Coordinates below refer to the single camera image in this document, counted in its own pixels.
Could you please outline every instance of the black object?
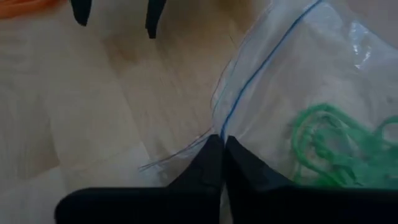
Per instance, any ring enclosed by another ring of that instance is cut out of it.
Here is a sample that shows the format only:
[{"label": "black object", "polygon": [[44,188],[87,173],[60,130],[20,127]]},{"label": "black object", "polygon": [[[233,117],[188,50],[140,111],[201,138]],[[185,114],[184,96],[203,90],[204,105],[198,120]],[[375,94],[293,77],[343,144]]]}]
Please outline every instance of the black object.
[{"label": "black object", "polygon": [[165,188],[86,189],[57,206],[66,223],[218,223],[223,180],[234,223],[391,222],[398,192],[300,187],[234,138],[210,136],[189,167]]},{"label": "black object", "polygon": [[[73,15],[77,23],[87,26],[91,11],[91,0],[70,0],[73,8]],[[157,25],[160,15],[162,15],[166,0],[149,0],[145,28],[148,31],[149,38],[156,38]]]}]

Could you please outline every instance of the plastic bag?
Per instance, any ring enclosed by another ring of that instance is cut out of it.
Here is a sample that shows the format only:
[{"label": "plastic bag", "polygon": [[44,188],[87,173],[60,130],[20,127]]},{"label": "plastic bag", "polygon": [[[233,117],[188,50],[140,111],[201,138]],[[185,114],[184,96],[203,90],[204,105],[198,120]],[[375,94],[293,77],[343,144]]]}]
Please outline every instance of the plastic bag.
[{"label": "plastic bag", "polygon": [[[398,114],[396,71],[398,51],[365,28],[344,1],[274,1],[222,75],[212,99],[213,127],[293,179],[299,165],[291,140],[299,114],[326,103],[371,132]],[[391,127],[384,138],[396,140]],[[324,166],[311,150],[308,159]]]}]

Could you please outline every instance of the green cord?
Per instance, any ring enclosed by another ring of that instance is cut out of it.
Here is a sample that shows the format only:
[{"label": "green cord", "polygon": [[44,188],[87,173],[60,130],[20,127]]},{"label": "green cord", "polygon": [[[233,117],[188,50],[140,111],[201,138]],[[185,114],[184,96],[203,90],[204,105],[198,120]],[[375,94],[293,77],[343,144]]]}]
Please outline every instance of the green cord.
[{"label": "green cord", "polygon": [[309,107],[293,127],[291,147],[299,163],[294,181],[308,184],[304,166],[317,173],[312,185],[398,189],[398,144],[383,138],[384,128],[393,123],[398,116],[372,133],[329,104]]}]

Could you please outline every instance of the wooden floor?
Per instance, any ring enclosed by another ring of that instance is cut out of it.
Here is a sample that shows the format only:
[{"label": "wooden floor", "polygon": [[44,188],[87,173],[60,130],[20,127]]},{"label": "wooden floor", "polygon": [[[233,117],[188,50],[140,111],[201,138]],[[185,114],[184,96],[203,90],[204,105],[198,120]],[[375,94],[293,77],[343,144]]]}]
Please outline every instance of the wooden floor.
[{"label": "wooden floor", "polygon": [[0,21],[0,223],[53,223],[76,189],[151,185],[137,168],[211,126],[216,81],[269,4],[168,0],[150,40],[146,1],[93,2],[86,28],[68,4]]}]

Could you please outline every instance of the orange object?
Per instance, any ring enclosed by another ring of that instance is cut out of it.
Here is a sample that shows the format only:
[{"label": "orange object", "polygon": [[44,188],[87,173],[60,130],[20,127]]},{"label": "orange object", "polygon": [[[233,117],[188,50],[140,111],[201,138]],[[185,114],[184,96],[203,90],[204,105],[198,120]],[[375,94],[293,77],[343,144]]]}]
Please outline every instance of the orange object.
[{"label": "orange object", "polygon": [[0,0],[0,19],[42,11],[61,0]]}]

